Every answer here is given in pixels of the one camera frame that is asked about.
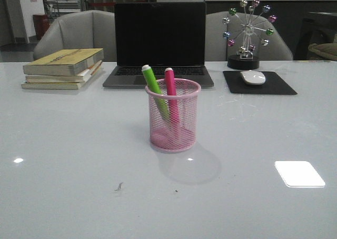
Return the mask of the bottom cream book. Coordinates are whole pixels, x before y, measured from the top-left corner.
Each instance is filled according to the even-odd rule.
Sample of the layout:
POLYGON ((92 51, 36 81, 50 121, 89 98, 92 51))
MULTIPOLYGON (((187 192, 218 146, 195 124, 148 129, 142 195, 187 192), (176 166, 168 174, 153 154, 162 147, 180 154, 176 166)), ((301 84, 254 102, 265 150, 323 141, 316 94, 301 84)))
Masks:
POLYGON ((48 83, 28 83, 25 80, 25 82, 23 82, 21 84, 21 87, 24 88, 24 89, 79 89, 82 86, 84 86, 85 83, 50 83, 50 82, 48 82, 48 83))

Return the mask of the cream book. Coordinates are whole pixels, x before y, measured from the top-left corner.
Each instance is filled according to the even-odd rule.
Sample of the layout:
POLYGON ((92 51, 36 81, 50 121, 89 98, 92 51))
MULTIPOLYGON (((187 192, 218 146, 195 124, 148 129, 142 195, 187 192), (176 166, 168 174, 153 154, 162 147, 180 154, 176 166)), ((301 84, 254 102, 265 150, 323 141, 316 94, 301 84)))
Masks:
POLYGON ((98 61, 74 76, 26 75, 26 81, 28 83, 85 83, 101 68, 101 64, 102 61, 98 61))
POLYGON ((21 87, 24 88, 24 89, 79 89, 82 86, 84 86, 85 83, 50 83, 50 82, 48 82, 48 83, 28 83, 25 80, 25 82, 23 82, 21 84, 21 87))

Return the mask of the pink highlighter pen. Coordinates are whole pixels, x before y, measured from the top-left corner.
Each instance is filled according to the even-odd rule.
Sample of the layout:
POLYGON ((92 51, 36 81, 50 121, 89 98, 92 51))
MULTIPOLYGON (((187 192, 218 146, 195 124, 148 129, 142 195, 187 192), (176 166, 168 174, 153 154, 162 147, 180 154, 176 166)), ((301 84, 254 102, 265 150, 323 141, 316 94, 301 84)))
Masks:
POLYGON ((170 111, 172 136, 178 142, 180 140, 180 130, 179 130, 180 117, 177 100, 173 98, 174 96, 176 96, 176 85, 173 69, 170 67, 166 68, 164 71, 164 76, 167 91, 166 93, 170 97, 170 99, 168 100, 168 108, 170 111))

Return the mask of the dark grey laptop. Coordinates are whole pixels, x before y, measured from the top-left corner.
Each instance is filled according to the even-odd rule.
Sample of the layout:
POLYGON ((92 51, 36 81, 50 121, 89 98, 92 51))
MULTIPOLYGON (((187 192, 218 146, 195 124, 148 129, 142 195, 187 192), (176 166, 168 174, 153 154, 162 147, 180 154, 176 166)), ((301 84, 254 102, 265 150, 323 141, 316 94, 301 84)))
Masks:
POLYGON ((202 88, 214 85, 205 67, 204 2, 141 2, 115 5, 117 66, 105 88, 144 88, 142 66, 157 79, 170 67, 176 78, 202 88))

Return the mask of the ferris wheel desk ornament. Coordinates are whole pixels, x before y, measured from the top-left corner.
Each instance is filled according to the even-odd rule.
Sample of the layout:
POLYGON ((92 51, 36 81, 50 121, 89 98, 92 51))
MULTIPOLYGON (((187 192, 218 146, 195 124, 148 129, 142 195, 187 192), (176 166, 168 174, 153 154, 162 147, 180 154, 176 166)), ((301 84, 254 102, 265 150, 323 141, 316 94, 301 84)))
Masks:
POLYGON ((227 59, 227 66, 233 69, 250 70, 257 69, 260 65, 260 60, 253 55, 256 45, 253 44, 251 37, 257 36, 260 39, 262 46, 269 44, 269 39, 262 38, 257 32, 264 32, 267 36, 274 34, 274 29, 263 29, 259 26, 262 22, 257 22, 259 16, 254 16, 255 9, 260 5, 260 0, 252 0, 250 3, 247 0, 241 0, 240 6, 243 8, 245 19, 241 19, 237 14, 236 8, 229 9, 229 15, 239 19, 240 29, 235 32, 223 32, 223 38, 227 40, 227 46, 232 47, 236 43, 238 37, 242 38, 242 45, 234 55, 227 59))

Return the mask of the green highlighter pen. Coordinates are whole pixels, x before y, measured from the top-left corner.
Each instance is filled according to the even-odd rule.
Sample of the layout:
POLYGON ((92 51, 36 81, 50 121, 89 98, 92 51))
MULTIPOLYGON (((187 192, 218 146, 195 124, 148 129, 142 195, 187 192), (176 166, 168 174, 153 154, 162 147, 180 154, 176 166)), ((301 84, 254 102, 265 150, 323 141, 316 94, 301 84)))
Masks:
MULTIPOLYGON (((153 73, 152 68, 149 65, 142 66, 142 74, 146 80, 149 90, 153 93, 161 95, 161 89, 156 81, 156 77, 153 73)), ((164 121, 168 122, 169 120, 169 110, 164 99, 155 98, 157 108, 161 114, 161 117, 164 121)))

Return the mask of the white computer mouse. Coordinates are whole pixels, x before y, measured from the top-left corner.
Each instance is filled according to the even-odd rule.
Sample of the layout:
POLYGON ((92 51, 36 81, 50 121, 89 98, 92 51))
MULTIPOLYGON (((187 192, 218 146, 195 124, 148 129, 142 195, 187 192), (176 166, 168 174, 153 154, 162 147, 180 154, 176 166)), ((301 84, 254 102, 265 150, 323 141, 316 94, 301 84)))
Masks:
POLYGON ((245 84, 262 85, 266 81, 265 75, 260 71, 245 70, 240 71, 240 76, 245 84))

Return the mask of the olive cushion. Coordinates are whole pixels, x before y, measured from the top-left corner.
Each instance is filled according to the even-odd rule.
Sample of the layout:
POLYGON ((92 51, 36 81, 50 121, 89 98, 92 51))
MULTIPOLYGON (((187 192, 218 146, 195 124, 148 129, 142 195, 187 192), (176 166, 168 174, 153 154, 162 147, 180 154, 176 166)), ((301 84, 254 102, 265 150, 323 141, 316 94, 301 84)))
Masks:
POLYGON ((310 44, 309 59, 336 61, 336 43, 310 44))

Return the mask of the top yellow book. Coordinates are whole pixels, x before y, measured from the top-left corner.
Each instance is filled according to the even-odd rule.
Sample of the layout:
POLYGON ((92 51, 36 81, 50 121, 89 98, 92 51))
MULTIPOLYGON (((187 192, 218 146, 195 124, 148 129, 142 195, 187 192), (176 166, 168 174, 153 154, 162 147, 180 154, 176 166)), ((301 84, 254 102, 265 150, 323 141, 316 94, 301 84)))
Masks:
POLYGON ((103 60, 102 48, 62 49, 23 66, 26 75, 74 76, 103 60))

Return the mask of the pink mesh pen holder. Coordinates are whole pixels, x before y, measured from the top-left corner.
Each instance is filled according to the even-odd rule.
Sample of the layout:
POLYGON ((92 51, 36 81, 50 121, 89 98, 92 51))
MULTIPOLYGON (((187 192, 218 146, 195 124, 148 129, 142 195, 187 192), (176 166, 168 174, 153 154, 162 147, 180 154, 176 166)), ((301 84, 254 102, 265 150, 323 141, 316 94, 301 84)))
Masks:
POLYGON ((169 95, 164 79, 158 79, 161 92, 148 87, 151 145, 163 152, 182 152, 196 142, 197 97, 201 86, 192 80, 177 78, 176 94, 169 95))

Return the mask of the black mouse pad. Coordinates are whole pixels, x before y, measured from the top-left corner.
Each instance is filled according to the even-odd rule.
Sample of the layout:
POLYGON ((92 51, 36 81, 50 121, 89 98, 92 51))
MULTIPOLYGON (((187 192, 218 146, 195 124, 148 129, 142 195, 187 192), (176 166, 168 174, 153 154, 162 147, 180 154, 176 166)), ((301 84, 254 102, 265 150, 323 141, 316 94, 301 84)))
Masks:
POLYGON ((260 95, 296 95, 297 92, 275 72, 263 72, 266 81, 261 85, 250 85, 244 82, 240 71, 223 71, 231 93, 260 95))

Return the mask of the red trash bin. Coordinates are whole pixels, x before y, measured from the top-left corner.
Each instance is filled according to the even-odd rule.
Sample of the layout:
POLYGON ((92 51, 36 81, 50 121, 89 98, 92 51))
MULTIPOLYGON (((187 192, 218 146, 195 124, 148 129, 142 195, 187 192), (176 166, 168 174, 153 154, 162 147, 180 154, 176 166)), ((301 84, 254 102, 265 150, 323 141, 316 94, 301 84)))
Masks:
POLYGON ((36 38, 41 39, 49 28, 49 20, 46 14, 34 14, 33 22, 36 32, 36 38))

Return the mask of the middle cream book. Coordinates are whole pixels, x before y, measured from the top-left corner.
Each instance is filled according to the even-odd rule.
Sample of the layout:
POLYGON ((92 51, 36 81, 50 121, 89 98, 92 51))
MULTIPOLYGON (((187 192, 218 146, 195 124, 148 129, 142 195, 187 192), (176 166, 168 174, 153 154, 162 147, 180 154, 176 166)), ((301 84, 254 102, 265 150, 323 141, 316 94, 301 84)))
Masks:
POLYGON ((101 64, 102 61, 98 61, 74 76, 26 75, 26 81, 28 83, 85 83, 101 68, 101 64))

